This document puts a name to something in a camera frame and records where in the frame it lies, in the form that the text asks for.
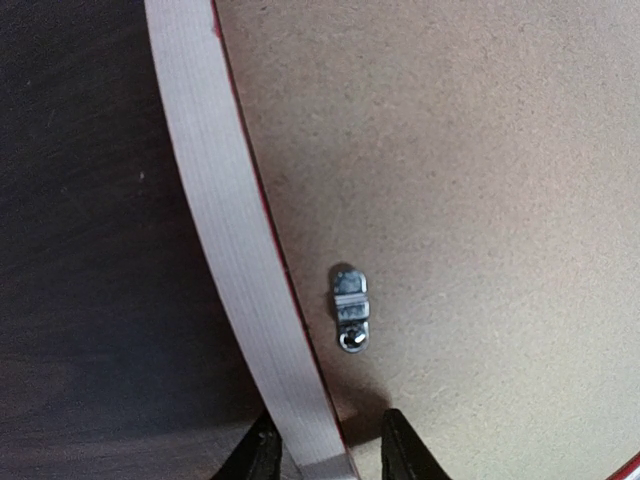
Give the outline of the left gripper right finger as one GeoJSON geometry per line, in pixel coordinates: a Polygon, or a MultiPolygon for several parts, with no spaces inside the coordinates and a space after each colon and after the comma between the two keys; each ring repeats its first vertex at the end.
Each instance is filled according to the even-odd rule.
{"type": "Polygon", "coordinates": [[[450,479],[399,409],[384,412],[381,441],[384,480],[450,479]]]}

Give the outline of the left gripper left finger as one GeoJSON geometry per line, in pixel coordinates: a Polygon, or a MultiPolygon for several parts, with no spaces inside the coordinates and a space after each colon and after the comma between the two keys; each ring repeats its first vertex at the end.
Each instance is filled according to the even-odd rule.
{"type": "Polygon", "coordinates": [[[278,480],[281,462],[281,435],[269,413],[263,412],[211,479],[278,480]]]}

